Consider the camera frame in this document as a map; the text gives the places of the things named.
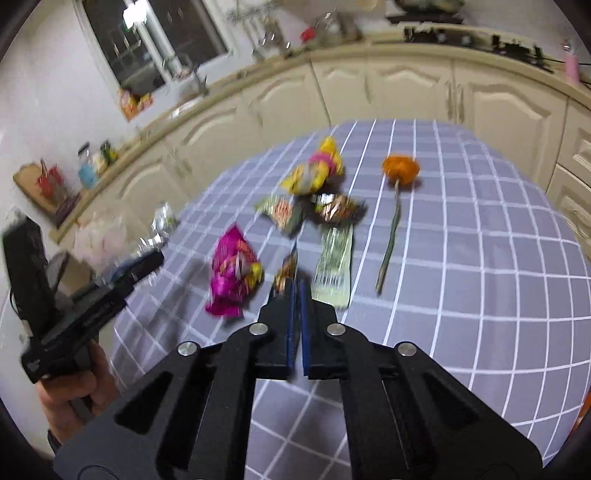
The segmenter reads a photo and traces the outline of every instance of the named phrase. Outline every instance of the finger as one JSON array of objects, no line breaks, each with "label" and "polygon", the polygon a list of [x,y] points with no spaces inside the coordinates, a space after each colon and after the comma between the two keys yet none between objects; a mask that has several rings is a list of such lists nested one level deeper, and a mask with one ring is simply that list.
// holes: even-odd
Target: finger
[{"label": "finger", "polygon": [[83,398],[96,388],[96,377],[90,371],[41,380],[39,399],[47,407],[56,407],[74,398]]},{"label": "finger", "polygon": [[119,391],[109,372],[105,351],[96,342],[90,344],[90,355],[93,359],[92,371],[96,377],[96,388],[90,397],[96,406],[93,410],[102,411],[119,395]]}]

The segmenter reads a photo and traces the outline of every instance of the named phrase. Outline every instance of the metal screw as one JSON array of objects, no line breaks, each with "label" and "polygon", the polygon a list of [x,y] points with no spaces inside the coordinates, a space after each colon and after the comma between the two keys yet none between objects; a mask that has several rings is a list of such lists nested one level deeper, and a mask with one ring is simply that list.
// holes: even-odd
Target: metal screw
[{"label": "metal screw", "polygon": [[417,347],[412,343],[401,343],[398,345],[398,353],[402,356],[413,356],[417,353]]},{"label": "metal screw", "polygon": [[182,356],[191,356],[196,351],[197,351],[197,344],[193,343],[193,342],[181,343],[177,348],[177,352]]},{"label": "metal screw", "polygon": [[326,328],[326,331],[329,333],[329,335],[332,335],[333,337],[338,337],[345,333],[346,328],[342,323],[331,323]]},{"label": "metal screw", "polygon": [[265,335],[269,331],[269,327],[265,323],[256,322],[248,329],[253,335]]}]

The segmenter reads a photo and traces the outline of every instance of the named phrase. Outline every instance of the orange flower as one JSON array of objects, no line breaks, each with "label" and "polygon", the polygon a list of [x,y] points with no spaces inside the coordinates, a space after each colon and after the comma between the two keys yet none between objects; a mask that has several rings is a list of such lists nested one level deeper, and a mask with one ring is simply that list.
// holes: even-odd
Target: orange flower
[{"label": "orange flower", "polygon": [[396,180],[400,180],[402,186],[412,183],[421,171],[418,162],[406,155],[390,155],[384,160],[382,168],[390,182],[396,183]]}]

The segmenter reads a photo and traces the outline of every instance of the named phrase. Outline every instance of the red item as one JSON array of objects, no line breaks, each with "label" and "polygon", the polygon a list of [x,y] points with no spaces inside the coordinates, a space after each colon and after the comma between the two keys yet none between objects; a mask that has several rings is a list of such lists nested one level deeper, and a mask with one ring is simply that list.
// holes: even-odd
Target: red item
[{"label": "red item", "polygon": [[60,170],[57,168],[57,165],[53,165],[52,168],[49,169],[47,176],[54,179],[58,185],[64,184],[64,177],[61,176]]},{"label": "red item", "polygon": [[51,200],[53,198],[54,187],[49,180],[49,177],[39,177],[37,179],[37,185],[41,189],[41,194],[47,199]]},{"label": "red item", "polygon": [[316,30],[313,27],[306,28],[300,35],[300,40],[302,43],[306,43],[307,41],[314,40],[316,38]]}]

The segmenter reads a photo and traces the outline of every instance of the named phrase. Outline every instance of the silver wrapper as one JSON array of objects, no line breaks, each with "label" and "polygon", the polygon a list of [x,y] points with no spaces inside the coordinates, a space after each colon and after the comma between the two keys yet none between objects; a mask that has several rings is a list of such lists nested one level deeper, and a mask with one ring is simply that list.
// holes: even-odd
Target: silver wrapper
[{"label": "silver wrapper", "polygon": [[[174,216],[174,212],[168,203],[163,203],[154,212],[154,221],[152,222],[152,236],[148,238],[140,238],[139,244],[135,251],[128,257],[120,258],[119,261],[107,268],[103,274],[97,278],[97,281],[108,283],[117,271],[117,269],[125,263],[139,258],[152,250],[162,250],[168,243],[171,235],[178,227],[178,220]],[[153,286],[156,283],[156,272],[151,273],[144,280],[149,285]]]}]

